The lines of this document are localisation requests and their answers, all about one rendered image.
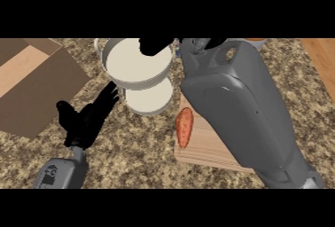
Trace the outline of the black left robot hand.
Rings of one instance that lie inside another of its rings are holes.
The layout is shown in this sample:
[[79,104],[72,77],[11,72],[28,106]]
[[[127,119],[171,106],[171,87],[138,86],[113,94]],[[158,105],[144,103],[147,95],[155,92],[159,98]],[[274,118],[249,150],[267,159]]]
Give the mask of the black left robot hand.
[[87,149],[97,138],[106,117],[119,100],[116,84],[109,82],[93,103],[88,103],[78,112],[69,103],[60,100],[56,103],[59,124],[66,130],[63,145]]

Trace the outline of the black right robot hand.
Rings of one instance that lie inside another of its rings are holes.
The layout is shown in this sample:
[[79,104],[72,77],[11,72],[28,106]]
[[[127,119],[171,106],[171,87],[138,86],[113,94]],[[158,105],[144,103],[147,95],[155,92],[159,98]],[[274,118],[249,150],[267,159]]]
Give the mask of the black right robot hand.
[[[224,38],[191,38],[190,39],[190,51],[191,53],[200,53],[203,50],[208,50],[217,47],[225,41]],[[174,42],[171,37],[168,38],[140,38],[140,52],[146,56],[155,56]]]

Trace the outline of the white tiered basket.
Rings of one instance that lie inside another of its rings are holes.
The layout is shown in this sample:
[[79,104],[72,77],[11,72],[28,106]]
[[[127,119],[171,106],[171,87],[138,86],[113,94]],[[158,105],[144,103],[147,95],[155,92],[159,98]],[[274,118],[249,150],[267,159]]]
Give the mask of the white tiered basket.
[[93,45],[131,111],[140,115],[159,114],[172,98],[171,47],[166,46],[155,56],[146,56],[140,52],[138,38],[110,38],[103,48],[98,48],[96,38]]

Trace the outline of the orange pear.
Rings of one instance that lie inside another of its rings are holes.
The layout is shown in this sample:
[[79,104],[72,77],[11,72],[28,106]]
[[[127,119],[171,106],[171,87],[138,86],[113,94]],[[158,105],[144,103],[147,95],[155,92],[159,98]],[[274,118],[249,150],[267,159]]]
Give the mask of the orange pear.
[[193,126],[191,110],[187,107],[184,107],[178,112],[178,116],[175,119],[175,130],[180,148],[187,147],[190,141],[191,126]]

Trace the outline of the pale wooden cutting board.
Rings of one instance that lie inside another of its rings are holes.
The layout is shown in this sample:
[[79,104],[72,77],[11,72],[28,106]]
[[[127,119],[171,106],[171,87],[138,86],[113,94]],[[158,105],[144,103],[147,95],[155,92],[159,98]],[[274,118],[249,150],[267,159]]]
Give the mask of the pale wooden cutting board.
[[181,149],[178,144],[175,144],[174,156],[177,161],[186,163],[249,173],[253,172],[250,168],[242,168],[239,166],[211,125],[196,112],[193,112],[193,127],[189,145]]

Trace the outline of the brown cabinet door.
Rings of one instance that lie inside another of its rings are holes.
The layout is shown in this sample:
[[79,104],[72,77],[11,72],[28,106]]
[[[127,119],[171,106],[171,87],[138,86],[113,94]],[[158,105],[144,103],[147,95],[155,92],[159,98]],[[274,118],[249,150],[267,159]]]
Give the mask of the brown cabinet door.
[[34,138],[56,111],[56,102],[69,101],[88,77],[66,49],[59,49],[0,97],[0,131]]

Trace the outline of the pale bowl with orange content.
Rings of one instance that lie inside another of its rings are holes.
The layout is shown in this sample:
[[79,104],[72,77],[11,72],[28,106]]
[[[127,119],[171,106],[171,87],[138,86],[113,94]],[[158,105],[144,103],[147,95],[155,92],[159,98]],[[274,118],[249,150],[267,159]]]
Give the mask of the pale bowl with orange content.
[[243,38],[243,41],[249,43],[256,49],[261,48],[262,44],[265,44],[265,38]]

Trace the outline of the brown wooden cabinet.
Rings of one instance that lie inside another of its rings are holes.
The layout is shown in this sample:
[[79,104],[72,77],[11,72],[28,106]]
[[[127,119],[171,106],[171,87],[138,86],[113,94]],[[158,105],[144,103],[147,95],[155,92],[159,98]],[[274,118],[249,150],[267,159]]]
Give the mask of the brown wooden cabinet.
[[0,97],[60,48],[48,38],[0,38]]

